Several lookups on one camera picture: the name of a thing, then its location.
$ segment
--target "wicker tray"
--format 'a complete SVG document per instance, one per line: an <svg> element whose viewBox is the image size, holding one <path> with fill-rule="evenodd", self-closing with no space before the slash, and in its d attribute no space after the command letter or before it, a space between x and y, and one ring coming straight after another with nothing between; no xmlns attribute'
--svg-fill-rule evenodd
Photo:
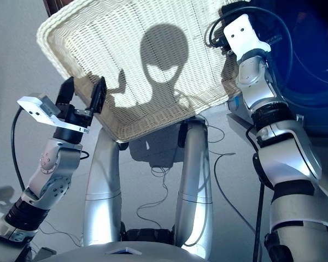
<svg viewBox="0 0 328 262"><path fill-rule="evenodd" d="M234 59L206 41L217 0L75 0L48 18L37 41L89 104L104 76L97 116L126 142L221 104L239 92Z"/></svg>

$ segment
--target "black cable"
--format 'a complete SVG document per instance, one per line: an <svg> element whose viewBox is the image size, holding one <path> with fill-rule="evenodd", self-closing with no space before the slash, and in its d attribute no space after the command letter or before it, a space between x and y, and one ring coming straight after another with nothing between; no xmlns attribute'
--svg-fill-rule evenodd
<svg viewBox="0 0 328 262"><path fill-rule="evenodd" d="M285 75L285 78L284 78L284 81L282 83L283 85L283 88L286 86L286 84L288 83L289 79L290 79L290 73L291 73L291 68L292 68L292 65L293 65L293 43L292 43L292 40L291 40L291 35L290 35L290 32L285 24L285 22L282 20L282 18L280 18L278 15L276 15L275 13L267 10L267 9L264 9L264 8L260 8L260 7L240 7L240 8L236 8L232 11L229 11L225 14L223 14L219 19L217 19L215 21L215 23L213 24L212 26L212 29L210 30L210 33L209 33L209 43L212 47L218 47L217 45L215 45L213 43L213 40L212 40L212 36L213 36L213 32L214 32L214 29L215 27L218 25L219 22L221 22L222 20L224 20L226 17L230 16L230 15L233 15L239 11L244 11L244 10L256 10L256 11L261 11L261 12L264 12L268 15L271 15L273 16L275 19L277 19L280 24L283 26L284 30L285 30L285 33L287 35L287 38L288 38L288 44L289 44L289 61L288 61L288 69L287 69L287 72L286 72L286 75Z"/></svg>
<svg viewBox="0 0 328 262"><path fill-rule="evenodd" d="M77 247L81 247L81 245L77 244L77 243L75 242L74 238L72 238L72 236L74 236L74 237L77 239L77 241L80 242L80 239L79 239L77 236L75 236L75 235L73 235L73 234L71 234L71 233L67 233L67 232L60 231L60 230L56 229L56 228L55 228L50 222L48 222L48 221L46 221L46 220L44 220L43 222L48 223L48 224L49 224L49 225L55 230L55 232L47 233L47 232L44 232L44 231L41 229L41 227L39 227L40 231L41 231L43 234L45 234L45 235L53 235L53 234L64 234L64 235L67 235L67 236L73 241L73 243L74 243Z"/></svg>
<svg viewBox="0 0 328 262"><path fill-rule="evenodd" d="M82 150L81 152L84 153L84 154L86 154L86 156L85 156L85 157L80 157L80 160L86 159L86 158L88 158L88 157L90 156L90 154L87 153L87 152L84 151L84 150Z"/></svg>
<svg viewBox="0 0 328 262"><path fill-rule="evenodd" d="M155 206L158 206L160 205L161 203L163 203L167 197L168 197L168 193L169 193L169 190L168 190L168 187L166 186L165 184L165 179L166 179L166 175L168 174L170 168L168 168L167 170L165 170L165 168L163 168L162 166L154 166L151 168L151 173L153 176L155 177L158 177L158 178L163 178L163 181L162 181L162 187L165 189L165 196L163 199L159 200L159 201L156 201L156 202L151 202L151 203L146 203L146 204L143 204L141 206L139 206L137 209L136 209L136 215L143 219L143 220L146 220L146 221L150 221L150 222L153 222L155 223L160 229L162 228L162 226L157 222L157 221L154 221L152 219L149 219L149 218L145 218L143 216L141 216L138 211L141 210L141 209L149 209L149 208L152 208L152 207L155 207Z"/></svg>
<svg viewBox="0 0 328 262"><path fill-rule="evenodd" d="M261 228L264 191L265 191L265 185L262 182L260 182L259 203L257 205L256 227L255 227L255 238L254 238L253 262L257 262L257 255L258 255L257 250L259 249L259 244L260 244L260 228Z"/></svg>
<svg viewBox="0 0 328 262"><path fill-rule="evenodd" d="M23 179L22 179L22 176L21 176L21 172L20 172L20 170L18 168L18 165L17 165L16 149L15 149L15 128L16 128L17 119L20 116L22 110L23 110L22 107L18 108L17 113L16 113L16 115L13 118L13 121L12 121L12 127L11 127L11 152L12 152L13 165L15 167L17 178L18 178L18 181L20 182L20 186L21 186L21 189L22 189L22 192L23 192L26 187L24 185L24 182L23 182Z"/></svg>
<svg viewBox="0 0 328 262"><path fill-rule="evenodd" d="M321 81L321 82L323 82L323 83L325 83L325 84L328 84L328 81L323 80L322 78L319 78L319 77L316 76L314 73L312 73L312 72L310 71L310 69L308 69L308 68L306 67L306 65L304 65L304 64L301 62L300 58L298 57L298 55L296 54L295 51L294 51L294 56L295 56L295 58L298 60L299 64L304 68L304 70L305 70L309 75L311 75L313 78L316 78L317 80L319 80L319 81Z"/></svg>
<svg viewBox="0 0 328 262"><path fill-rule="evenodd" d="M233 210L239 215L239 217L243 220L243 222L248 226L248 228L250 228L250 230L255 233L255 229L254 227L246 220L246 218L240 213L240 211L234 206L234 204L232 202L230 202L230 200L227 198L227 196L225 195L224 191L221 188L221 185L219 183L218 180L218 176L216 175L216 165L218 163L218 161L220 160L221 157L223 156L232 156L235 155L236 153L225 153L225 154L221 154L214 163L214 177L215 177L215 181L216 184L218 185L219 191L221 193L221 195L223 196L223 198L226 200L226 202L233 208Z"/></svg>
<svg viewBox="0 0 328 262"><path fill-rule="evenodd" d="M225 154L221 154L215 161L214 163L214 177L215 177L215 181L216 181L216 184L218 185L218 188L219 188L219 191L222 195L222 197L226 200L226 202L229 204L229 206L231 206L233 208L233 210L238 214L238 216L243 220L243 222L248 226L248 228L254 233L254 235L256 236L256 233L257 231L254 229L254 227L247 221L247 219L240 213L240 211L234 206L234 204L227 198L227 196L225 195L224 191L222 190L221 188L221 185L219 183L219 180L218 180L218 176L216 175L216 165L219 161L219 159L223 156L232 156L236 153L225 153ZM261 243L258 242L257 243L257 246L259 246L260 248L260 260L262 259L262 246L261 246Z"/></svg>
<svg viewBox="0 0 328 262"><path fill-rule="evenodd" d="M77 243L75 242L75 240L70 236L69 233L62 232L62 231L57 231L57 232L47 233L47 232L44 232L44 231L41 229L41 227L39 227L39 229L40 229L40 231L41 231L43 234L45 234L45 235L64 234L64 235L68 236L68 237L73 241L73 243L74 243L77 247L81 247L81 245L77 244Z"/></svg>
<svg viewBox="0 0 328 262"><path fill-rule="evenodd" d="M249 136L249 133L250 131L254 128L254 125L253 126L250 126L246 133L245 133L245 136L247 137L247 139L249 140L249 142L251 143L251 145L253 146L255 152L257 152L259 149L257 148L256 144L254 143L254 141L251 139L251 137Z"/></svg>
<svg viewBox="0 0 328 262"><path fill-rule="evenodd" d="M215 126L207 125L207 128L209 128L209 127L214 128L214 129L220 131L220 132L222 133L222 138L220 138L220 139L218 139L218 140L215 140L215 141L208 141L208 143L213 144L213 143L217 143L217 142L223 141L223 139L225 138L225 132L224 132L221 128L218 128L218 127L215 127Z"/></svg>
<svg viewBox="0 0 328 262"><path fill-rule="evenodd" d="M255 152L257 152L259 149L257 148L254 141L249 136L249 132L254 128L254 126L251 126L248 128L248 130L245 133L245 136L253 146ZM265 191L265 185L264 183L260 182L260 193L259 193L259 203L257 205L257 216L256 216L256 227L255 227L255 238L254 238L254 250L253 250L253 262L257 261L258 256L258 246L260 245L260 228L261 228L261 218L262 218L262 206L263 206L263 194Z"/></svg>

